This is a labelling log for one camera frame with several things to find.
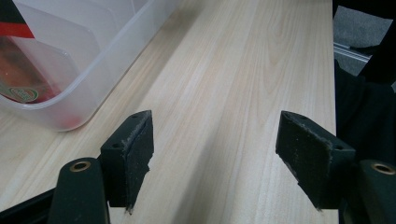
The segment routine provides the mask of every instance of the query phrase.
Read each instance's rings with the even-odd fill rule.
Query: wood grain surface
[[[336,223],[275,154],[281,110],[335,132],[330,0],[185,0],[82,127],[0,110],[0,210],[55,187],[151,109],[155,152],[132,215],[112,223]]]

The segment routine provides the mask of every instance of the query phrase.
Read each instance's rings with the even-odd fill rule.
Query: light wood tabletop
[[[85,125],[55,133],[0,110],[0,210],[148,109],[150,172],[112,223],[337,222],[275,154],[281,110],[335,132],[331,0],[184,0]]]

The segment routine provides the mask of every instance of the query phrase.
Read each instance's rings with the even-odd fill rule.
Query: translucent plastic bin
[[[29,42],[14,38],[15,43],[38,70],[42,67],[45,77],[57,81],[61,92],[38,104],[21,104],[0,95],[0,106],[55,131],[68,131],[84,124],[178,3],[178,0],[120,0],[124,5],[110,7],[107,1],[114,0],[77,1],[92,3],[100,11],[109,12],[107,15],[111,20],[108,21],[114,25],[110,30],[114,34],[103,35],[97,24],[92,28],[82,22],[84,18],[71,21],[66,13],[60,15],[59,8],[53,8],[59,6],[50,6],[50,2],[61,4],[60,0],[14,0],[36,39]],[[42,7],[38,2],[49,5]],[[114,16],[118,14],[117,8],[122,6],[129,9]],[[38,21],[45,22],[45,26],[35,23]],[[53,62],[46,63],[48,58]]]

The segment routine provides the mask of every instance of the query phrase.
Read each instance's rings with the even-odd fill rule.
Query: plastic container
[[[0,95],[2,109],[59,132],[84,124],[178,3],[130,1],[118,0],[118,5],[111,6],[114,0],[14,0],[35,40],[13,37],[13,41],[45,78],[56,83],[60,93],[38,104],[21,104]],[[87,15],[60,12],[73,10],[71,3]],[[118,14],[120,8],[125,10]],[[87,22],[91,13],[99,12],[104,14],[103,21]]]

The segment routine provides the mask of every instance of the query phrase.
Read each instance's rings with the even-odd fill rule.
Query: gray floor
[[[334,43],[369,47],[381,42],[391,20],[384,20],[356,10],[339,7],[333,20]],[[365,63],[335,52],[334,58],[352,75],[357,75]]]

